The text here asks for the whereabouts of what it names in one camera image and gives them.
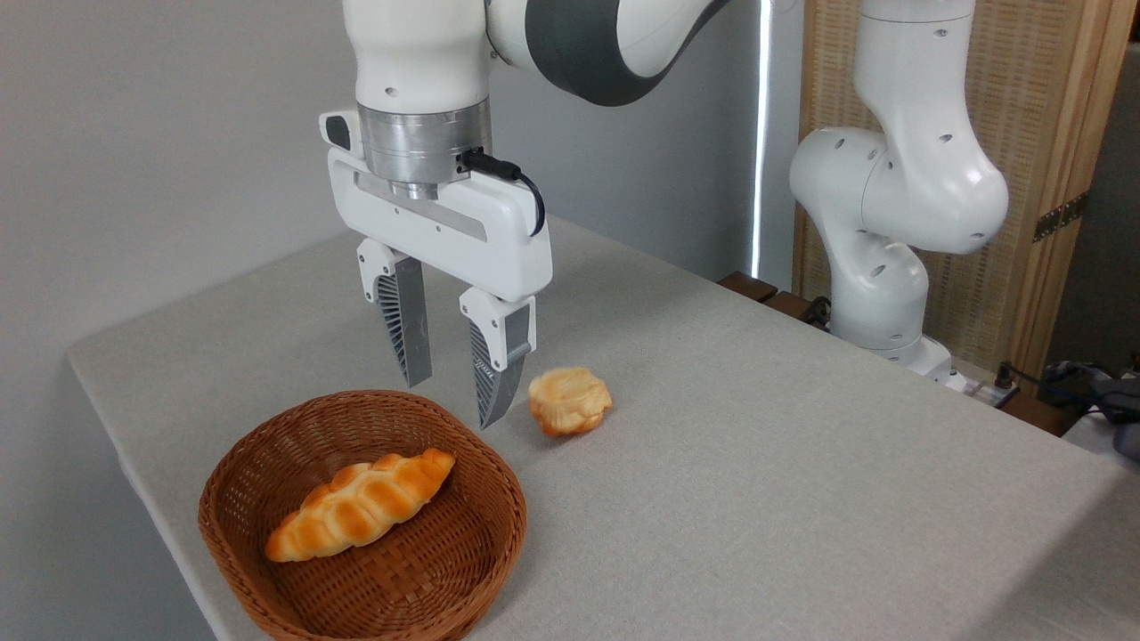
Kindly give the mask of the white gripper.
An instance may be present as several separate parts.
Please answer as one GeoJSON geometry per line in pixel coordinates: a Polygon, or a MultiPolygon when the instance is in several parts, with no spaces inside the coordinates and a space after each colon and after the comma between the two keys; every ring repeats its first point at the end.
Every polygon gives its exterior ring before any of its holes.
{"type": "Polygon", "coordinates": [[[363,292],[378,306],[404,381],[420,386],[432,375],[423,261],[472,285],[461,295],[461,313],[469,320],[479,425],[492,425],[516,398],[526,355],[536,349],[532,295],[552,279],[549,232],[534,232],[534,194],[521,182],[474,172],[439,187],[435,198],[406,198],[366,167],[355,112],[326,112],[319,125],[329,143],[337,213],[366,236],[355,250],[363,292]]]}

